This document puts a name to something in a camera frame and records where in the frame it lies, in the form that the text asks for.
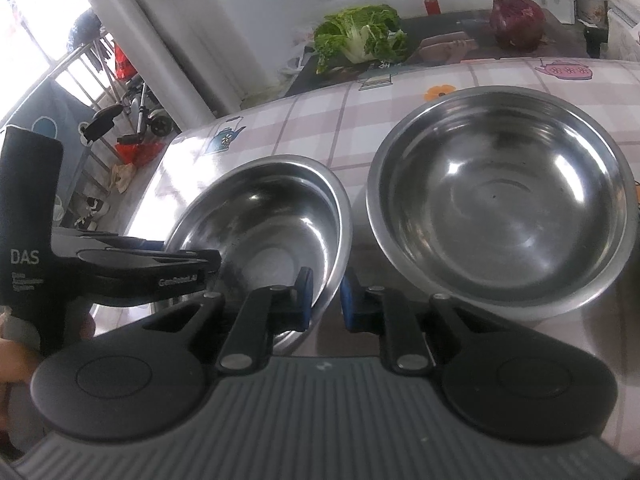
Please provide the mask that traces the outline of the left hand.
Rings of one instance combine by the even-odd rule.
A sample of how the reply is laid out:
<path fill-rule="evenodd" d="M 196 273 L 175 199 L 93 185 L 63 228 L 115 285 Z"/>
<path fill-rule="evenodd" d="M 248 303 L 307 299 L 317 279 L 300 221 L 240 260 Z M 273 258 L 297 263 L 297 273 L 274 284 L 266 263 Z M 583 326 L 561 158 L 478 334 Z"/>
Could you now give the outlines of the left hand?
<path fill-rule="evenodd" d="M 8 338 L 11 311 L 1 313 L 1 442 L 26 448 L 48 428 L 30 395 L 32 376 L 42 361 L 38 350 Z"/>

